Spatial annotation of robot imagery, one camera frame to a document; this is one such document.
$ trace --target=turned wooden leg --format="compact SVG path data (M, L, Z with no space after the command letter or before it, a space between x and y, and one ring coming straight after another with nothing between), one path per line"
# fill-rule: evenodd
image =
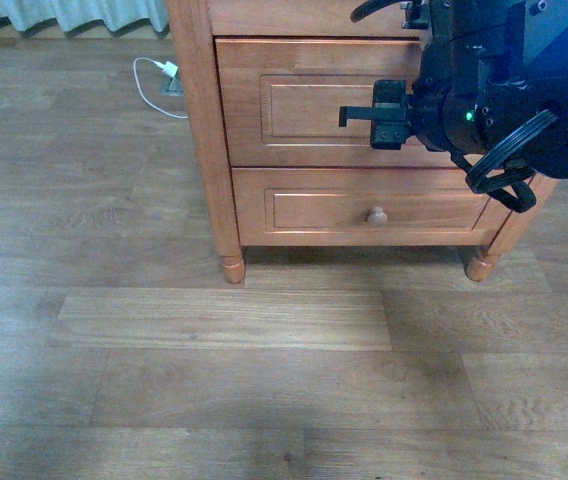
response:
M466 276L474 282L485 280L499 262L500 257L501 255L490 255L483 248L478 248L466 266Z
M244 280L246 268L242 255L222 256L222 267L228 283L240 283Z

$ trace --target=top drawer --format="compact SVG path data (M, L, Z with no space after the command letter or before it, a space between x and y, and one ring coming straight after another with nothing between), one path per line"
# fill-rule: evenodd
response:
M351 11L364 0L209 0L214 35L416 38L403 30L399 5L359 23Z
M414 137L373 150L370 122L338 126L340 106L371 105L376 80L413 82L418 42L239 38L216 48L231 165L453 168Z

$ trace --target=white curtain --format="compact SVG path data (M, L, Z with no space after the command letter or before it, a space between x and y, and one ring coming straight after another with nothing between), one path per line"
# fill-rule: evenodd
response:
M55 18L65 32L94 20L115 31L149 19L160 32L168 25L164 0L0 0L0 18L8 17L16 30Z

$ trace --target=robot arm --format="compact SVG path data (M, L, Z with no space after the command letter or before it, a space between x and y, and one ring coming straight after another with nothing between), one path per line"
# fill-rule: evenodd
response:
M394 3L369 0L351 18ZM379 149L415 135L431 151L450 152L475 193L530 209L526 179L568 178L568 0L414 0L402 8L404 28L431 34L412 95L404 82L380 80L373 106L342 107L340 125L370 120ZM471 165L471 153L484 156Z

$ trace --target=white cable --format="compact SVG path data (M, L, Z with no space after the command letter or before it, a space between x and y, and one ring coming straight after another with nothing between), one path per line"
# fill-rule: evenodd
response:
M166 110L161 109L160 107L158 107L157 105L153 105L148 98L146 98L146 95L144 95L144 92L142 92L142 86L140 85L140 79L137 76L137 62L140 60L146 60L148 62L153 63L156 67L161 68L162 71L169 77L171 76L175 76L175 73L177 73L177 71L175 70L175 73L173 73L173 75L170 75L169 72L172 71L171 69L171 65L169 62L166 62L166 65L160 62L157 62L155 60L153 60L152 58L148 58L148 57L137 57L134 61L133 61L133 75L135 76L135 83L137 84L137 91L140 92L140 96L142 97L142 100L144 100L150 107L154 108L155 110L157 110L158 112L162 112L164 115L168 115L171 118L179 118L180 120L185 120L188 118L188 115L176 115L174 113L171 112L167 112Z

